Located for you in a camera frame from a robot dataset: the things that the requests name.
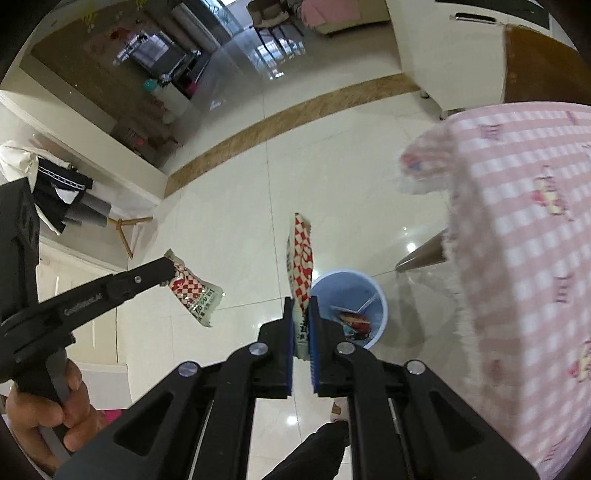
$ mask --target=hand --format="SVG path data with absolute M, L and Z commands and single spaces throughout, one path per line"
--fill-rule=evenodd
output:
M 64 437 L 64 445 L 71 452 L 80 450 L 106 426 L 104 414 L 90 405 L 82 373 L 71 360 L 66 366 L 66 381 L 72 394 L 63 408 L 46 398 L 21 393 L 16 385 L 6 402 L 6 413 L 16 441 L 28 457 L 50 475 L 60 463 L 41 437 L 37 429 L 39 425 L 53 428 L 63 423 L 68 427 L 70 430 Z

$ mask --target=pink object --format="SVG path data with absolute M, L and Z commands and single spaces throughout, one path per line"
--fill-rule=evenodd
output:
M 102 410 L 102 412 L 105 414 L 105 417 L 107 419 L 107 423 L 109 425 L 111 425 L 111 423 L 113 423 L 115 420 L 117 420 L 121 415 L 123 415 L 123 412 L 125 410 Z
M 451 190 L 469 400 L 543 480 L 591 427 L 591 108 L 453 115 L 400 158 L 407 191 Z
M 339 23 L 361 18 L 357 0 L 304 0 L 301 17 L 308 27 Z

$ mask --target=plastic food packaging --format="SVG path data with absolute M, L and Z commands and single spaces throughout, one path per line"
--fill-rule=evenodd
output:
M 211 327 L 210 317 L 222 301 L 223 290 L 194 275 L 172 250 L 168 250 L 164 256 L 172 260 L 177 270 L 175 277 L 164 285 L 173 291 L 180 303 L 201 325 Z
M 306 311 L 310 301 L 313 269 L 310 222 L 296 213 L 287 239 L 287 277 L 290 281 L 291 297 L 294 299 L 294 353 L 302 360 L 310 359 Z

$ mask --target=cabinet handle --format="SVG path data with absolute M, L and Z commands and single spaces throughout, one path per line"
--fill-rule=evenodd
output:
M 476 22 L 485 23 L 488 25 L 496 25 L 498 22 L 495 17 L 487 17 L 486 15 L 475 15 L 475 14 L 463 14 L 457 13 L 449 16 L 450 20 L 463 21 L 463 22 Z

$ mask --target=blue gripper pad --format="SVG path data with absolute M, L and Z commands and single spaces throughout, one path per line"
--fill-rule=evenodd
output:
M 318 353 L 318 345 L 316 343 L 316 331 L 314 329 L 314 322 L 310 316 L 310 310 L 306 312 L 307 319 L 308 319 L 308 340 L 309 340 L 309 348 L 310 348 L 310 375 L 312 378 L 312 386 L 314 387 L 314 393 L 318 393 L 318 387 L 320 379 L 318 374 L 320 372 L 320 355 Z
M 287 390 L 288 395 L 291 396 L 293 391 L 293 383 L 294 383 L 294 344 L 295 344 L 295 337 L 294 337 L 294 325 L 293 325 L 293 304 L 294 301 L 291 300 L 291 304 L 288 307 L 288 302 L 285 302 L 285 311 L 283 312 L 284 318 L 287 318 L 289 321 L 289 340 L 287 342 L 287 355 L 285 356 L 285 361 L 287 365 L 285 366 L 285 376 L 286 376 L 286 383 L 287 383 Z

